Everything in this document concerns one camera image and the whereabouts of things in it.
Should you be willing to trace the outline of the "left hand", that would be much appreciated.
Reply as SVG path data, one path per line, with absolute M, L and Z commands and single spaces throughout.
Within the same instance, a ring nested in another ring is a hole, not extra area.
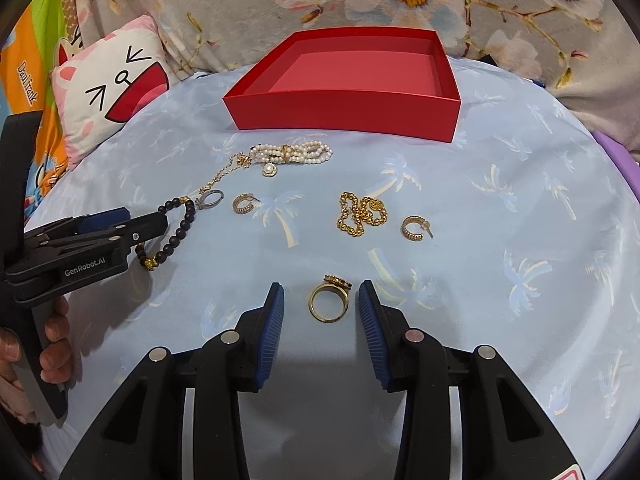
M 16 337 L 22 352 L 12 367 L 43 426 L 56 425 L 67 412 L 65 386 L 44 382 L 41 377 L 40 356 L 51 343 L 44 326 L 53 313 L 53 299 L 35 307 L 21 306 L 12 297 L 1 304 L 1 327 Z

